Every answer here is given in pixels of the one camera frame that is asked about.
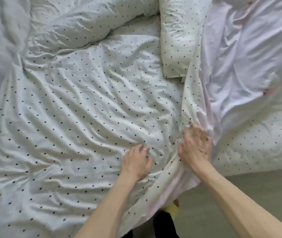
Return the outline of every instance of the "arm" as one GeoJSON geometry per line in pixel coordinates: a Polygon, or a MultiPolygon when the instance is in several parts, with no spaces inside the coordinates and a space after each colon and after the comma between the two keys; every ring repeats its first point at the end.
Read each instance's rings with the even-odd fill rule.
{"type": "Polygon", "coordinates": [[[207,132],[191,126],[184,132],[179,156],[205,184],[241,238],[282,238],[282,222],[220,175],[209,162],[212,142],[207,132]]]}
{"type": "Polygon", "coordinates": [[[107,196],[97,206],[75,238],[115,238],[127,199],[138,180],[150,172],[152,159],[147,159],[149,148],[137,145],[123,157],[120,175],[107,196]]]}

